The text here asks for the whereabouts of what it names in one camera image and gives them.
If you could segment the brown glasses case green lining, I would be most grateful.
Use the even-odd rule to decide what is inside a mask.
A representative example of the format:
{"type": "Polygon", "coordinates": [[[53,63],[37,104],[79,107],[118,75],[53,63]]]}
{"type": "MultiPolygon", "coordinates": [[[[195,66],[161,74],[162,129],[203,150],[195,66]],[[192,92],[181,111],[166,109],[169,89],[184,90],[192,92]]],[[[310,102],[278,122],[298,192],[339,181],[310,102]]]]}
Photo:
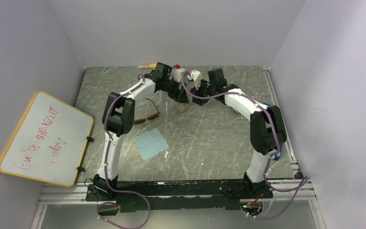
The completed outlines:
{"type": "Polygon", "coordinates": [[[184,113],[184,112],[186,112],[190,107],[192,107],[193,106],[193,102],[192,102],[192,97],[191,96],[187,96],[187,98],[188,98],[188,103],[176,103],[175,105],[174,105],[174,108],[175,108],[175,110],[176,111],[178,111],[178,112],[181,112],[181,113],[184,113]]]}

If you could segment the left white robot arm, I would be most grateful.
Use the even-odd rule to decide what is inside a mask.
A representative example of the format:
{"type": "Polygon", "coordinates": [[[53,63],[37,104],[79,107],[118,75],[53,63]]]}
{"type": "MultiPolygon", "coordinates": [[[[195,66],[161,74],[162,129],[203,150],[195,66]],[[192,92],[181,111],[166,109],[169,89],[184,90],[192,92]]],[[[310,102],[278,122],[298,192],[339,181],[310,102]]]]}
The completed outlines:
{"type": "Polygon", "coordinates": [[[102,117],[105,144],[102,161],[93,186],[105,200],[117,195],[118,165],[127,134],[134,126],[135,106],[157,91],[166,92],[177,102],[188,101],[180,87],[184,68],[157,63],[155,69],[138,75],[138,83],[121,93],[110,93],[102,117]]]}

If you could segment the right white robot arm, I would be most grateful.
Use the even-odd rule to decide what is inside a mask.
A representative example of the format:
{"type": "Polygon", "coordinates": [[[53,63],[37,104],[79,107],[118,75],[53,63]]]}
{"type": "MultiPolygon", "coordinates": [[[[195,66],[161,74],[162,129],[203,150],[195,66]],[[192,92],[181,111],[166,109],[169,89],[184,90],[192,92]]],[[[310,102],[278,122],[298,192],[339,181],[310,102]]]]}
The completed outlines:
{"type": "Polygon", "coordinates": [[[246,95],[237,85],[228,84],[221,68],[208,71],[205,80],[197,70],[192,70],[188,80],[194,83],[190,90],[192,102],[206,104],[211,98],[234,109],[250,122],[250,141],[254,149],[251,164],[246,171],[248,182],[243,192],[249,198],[261,192],[260,182],[267,176],[271,154],[287,140],[281,111],[277,106],[267,106],[246,95]]]}

